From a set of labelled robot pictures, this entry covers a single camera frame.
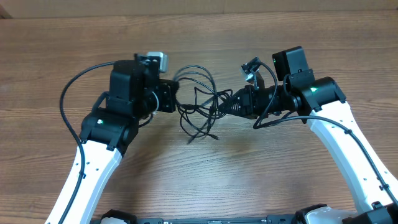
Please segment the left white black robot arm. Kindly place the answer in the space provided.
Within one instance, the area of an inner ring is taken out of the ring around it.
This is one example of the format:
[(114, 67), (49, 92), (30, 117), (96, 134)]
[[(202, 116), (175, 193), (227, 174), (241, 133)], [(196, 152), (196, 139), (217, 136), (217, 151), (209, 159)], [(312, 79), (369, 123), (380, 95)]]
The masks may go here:
[(47, 223), (89, 223), (109, 178), (128, 145), (157, 112), (175, 111), (178, 83), (160, 78), (167, 57), (160, 52), (110, 62), (109, 90), (103, 92), (71, 134), (78, 144), (74, 164)]

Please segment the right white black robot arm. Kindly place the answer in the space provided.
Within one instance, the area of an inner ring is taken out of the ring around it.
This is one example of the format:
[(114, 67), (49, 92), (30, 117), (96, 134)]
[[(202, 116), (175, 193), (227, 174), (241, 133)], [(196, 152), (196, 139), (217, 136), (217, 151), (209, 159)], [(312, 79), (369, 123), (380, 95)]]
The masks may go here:
[(328, 149), (346, 181), (355, 211), (324, 203), (267, 223), (396, 223), (397, 179), (361, 132), (345, 94), (331, 77), (316, 79), (300, 46), (272, 56), (274, 85), (265, 87), (254, 58), (241, 67), (246, 86), (220, 105), (225, 114), (252, 119), (254, 129), (300, 120)]

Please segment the cardboard backdrop panel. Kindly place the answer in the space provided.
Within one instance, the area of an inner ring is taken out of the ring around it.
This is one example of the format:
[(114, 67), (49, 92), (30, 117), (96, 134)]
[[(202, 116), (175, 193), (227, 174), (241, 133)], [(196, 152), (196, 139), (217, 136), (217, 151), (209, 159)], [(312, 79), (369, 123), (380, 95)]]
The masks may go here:
[(1, 0), (2, 19), (397, 9), (397, 0)]

